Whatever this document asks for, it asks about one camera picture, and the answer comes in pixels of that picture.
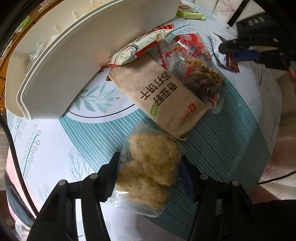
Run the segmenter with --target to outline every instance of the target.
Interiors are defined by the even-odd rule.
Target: leaf pattern
[[[108,221],[106,221],[105,224],[106,224],[107,232],[108,232],[108,234],[110,234],[110,232],[111,232],[111,224]]]
[[[28,178],[29,171],[31,170],[31,165],[33,163],[34,154],[38,150],[38,146],[40,145],[40,141],[37,139],[38,136],[41,135],[41,131],[37,131],[37,125],[34,126],[34,131],[29,138],[24,156],[22,158],[21,166],[22,166],[22,175],[24,179]]]
[[[102,84],[102,86],[98,85],[91,90],[83,89],[76,96],[74,103],[78,110],[81,109],[81,101],[84,104],[85,108],[89,111],[95,112],[97,107],[100,112],[107,113],[106,107],[111,107],[113,104],[110,102],[114,102],[115,100],[119,100],[120,97],[116,96],[120,93],[119,90],[112,89],[109,91],[105,90],[106,83]]]
[[[78,110],[80,110],[80,99],[79,99],[79,97],[76,97],[76,98],[75,98],[75,105],[76,105],[76,108],[77,108]]]
[[[9,110],[6,110],[6,116],[7,116],[7,125],[9,130],[11,131],[13,127],[13,122],[15,120],[15,116]]]
[[[95,111],[94,108],[91,106],[91,104],[87,100],[84,100],[84,105],[85,105],[86,109],[88,109],[90,111]]]
[[[46,183],[43,184],[42,189],[38,187],[38,194],[41,200],[43,201],[43,203],[45,203],[50,193],[51,193],[51,189]]]
[[[213,50],[212,41],[210,39],[207,39],[205,41],[205,45],[206,45],[207,50],[209,51],[211,57],[214,56],[214,50]]]
[[[83,159],[76,147],[72,147],[68,154],[68,165],[73,181],[78,182],[86,178],[94,170]]]
[[[265,90],[269,93],[270,76],[269,71],[264,64],[257,64],[251,61],[250,66],[253,68],[255,77],[259,82],[259,86],[263,86]]]
[[[217,13],[221,15],[225,15],[226,21],[229,21],[230,18],[233,16],[237,8],[235,7],[234,3],[230,0],[221,0],[222,6],[217,9]]]
[[[83,221],[78,221],[76,226],[77,226],[78,238],[84,236]]]
[[[131,241],[128,237],[126,236],[117,236],[118,241]]]
[[[274,127],[273,127],[272,134],[270,137],[270,141],[271,141],[272,137],[274,135],[275,126],[279,125],[279,122],[281,120],[281,107],[280,107],[280,105],[277,101],[277,98],[275,96],[269,97],[269,105],[270,105],[270,109],[271,109],[272,120],[274,122]]]
[[[148,236],[147,230],[136,226],[126,226],[126,233],[132,236],[133,238],[138,238],[141,240],[145,240],[145,238]]]
[[[181,20],[180,23],[173,24],[173,26],[175,29],[170,33],[170,35],[186,34],[195,30],[193,28],[194,25],[192,23],[186,24],[185,20]]]
[[[20,138],[22,136],[22,131],[26,127],[26,122],[24,119],[17,117],[15,121],[15,129],[17,130],[15,133],[15,138],[13,142],[15,143],[16,138]]]
[[[255,117],[259,127],[262,129],[264,124],[264,102],[263,96],[260,95],[253,99],[248,105],[250,111]]]

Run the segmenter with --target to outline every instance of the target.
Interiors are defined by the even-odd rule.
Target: printed tablecloth
[[[239,63],[237,74],[219,66],[208,31],[225,39],[235,38],[236,32],[206,10],[190,5],[203,12],[207,20],[176,16],[169,22],[175,30],[160,48],[166,47],[175,35],[199,33],[214,63],[227,78],[227,91],[222,108],[206,113],[186,135],[188,139],[183,142],[186,155],[212,178],[223,182],[237,179],[250,193],[274,147],[281,91],[263,65]],[[82,180],[108,163],[113,153],[122,149],[126,136],[138,121],[154,125],[112,82],[105,81],[107,74],[107,69],[99,71],[58,120],[27,121],[7,113],[23,176],[41,205],[60,179]],[[147,219],[108,203],[102,209],[111,240],[163,241],[186,239],[196,204],[186,197],[178,181],[167,208],[158,218]],[[79,204],[77,225],[80,240],[84,240]]]

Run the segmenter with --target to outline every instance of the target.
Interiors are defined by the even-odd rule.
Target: snack package
[[[147,54],[112,69],[109,77],[123,94],[177,139],[183,138],[208,111],[183,83]]]
[[[139,123],[121,151],[115,189],[109,202],[116,207],[158,217],[177,180],[182,145],[162,131]]]
[[[215,109],[224,78],[215,70],[210,54],[198,34],[182,34],[164,49],[165,66],[209,108]]]
[[[158,42],[165,39],[174,30],[172,24],[157,27],[145,35],[137,38],[133,42],[126,45],[116,54],[113,54],[110,61],[105,65],[106,67],[114,68],[118,65],[127,64],[147,50],[155,46]]]
[[[184,19],[201,19],[205,20],[204,15],[192,7],[181,2],[177,14]]]
[[[225,40],[224,38],[222,38],[221,36],[215,33],[209,32],[209,34],[212,39],[214,54],[216,58],[219,60],[219,62],[230,71],[234,73],[239,72],[239,66],[237,64],[237,61],[234,59],[233,53],[222,54],[219,52],[220,44],[227,42],[227,40]]]
[[[51,36],[48,38],[43,44],[41,44],[36,53],[30,55],[29,64],[26,68],[25,74],[27,75],[30,69],[32,68],[33,64],[36,62],[37,58],[44,52],[44,50],[51,44],[52,41],[54,41],[58,37],[57,35]]]

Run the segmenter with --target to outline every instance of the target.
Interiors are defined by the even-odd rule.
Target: transparent wrapper
[[[174,26],[172,24],[152,29],[148,33],[126,45],[119,52],[113,54],[109,62],[103,67],[114,68],[133,61],[150,48],[157,45],[158,42],[163,41],[173,30]]]
[[[162,131],[139,123],[129,134],[118,163],[109,202],[149,217],[160,216],[177,181],[182,145]]]
[[[210,54],[198,34],[177,35],[173,44],[164,49],[165,66],[201,101],[215,109],[224,77],[213,68]]]

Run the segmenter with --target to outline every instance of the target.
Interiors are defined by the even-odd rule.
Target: clear plastic bag
[[[177,35],[164,49],[166,68],[201,101],[215,109],[224,91],[224,77],[213,68],[211,56],[198,34]]]
[[[139,123],[121,151],[108,201],[133,213],[160,216],[177,181],[183,154],[184,147],[173,137]]]

